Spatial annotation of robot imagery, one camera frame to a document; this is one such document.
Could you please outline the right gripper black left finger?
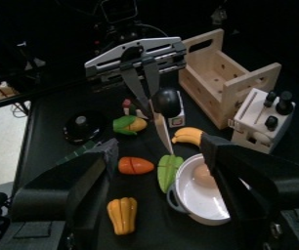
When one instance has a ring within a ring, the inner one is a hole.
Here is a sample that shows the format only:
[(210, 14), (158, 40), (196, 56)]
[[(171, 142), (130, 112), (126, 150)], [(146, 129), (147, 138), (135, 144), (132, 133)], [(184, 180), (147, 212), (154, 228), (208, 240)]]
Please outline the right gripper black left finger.
[(119, 157), (112, 139), (40, 174), (16, 192), (9, 250), (92, 250)]

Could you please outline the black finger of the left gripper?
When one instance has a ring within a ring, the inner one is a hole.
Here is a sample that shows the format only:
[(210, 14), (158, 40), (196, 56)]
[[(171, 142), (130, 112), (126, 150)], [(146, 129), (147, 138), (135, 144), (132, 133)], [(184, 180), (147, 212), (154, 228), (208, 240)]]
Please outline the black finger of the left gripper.
[(143, 88), (139, 73), (135, 67), (135, 63), (142, 59), (143, 47), (135, 46), (128, 48), (122, 55), (122, 76), (124, 82), (136, 96), (138, 102), (143, 110), (150, 109), (150, 101)]
[(148, 57), (143, 60), (147, 82), (150, 86), (150, 96), (154, 97), (159, 91), (160, 73), (155, 58)]

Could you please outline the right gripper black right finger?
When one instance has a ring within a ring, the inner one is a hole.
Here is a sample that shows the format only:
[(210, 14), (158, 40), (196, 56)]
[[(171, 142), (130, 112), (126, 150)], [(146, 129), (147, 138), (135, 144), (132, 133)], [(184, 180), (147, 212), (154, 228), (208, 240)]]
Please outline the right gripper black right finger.
[(202, 135), (240, 250), (299, 250), (299, 164)]

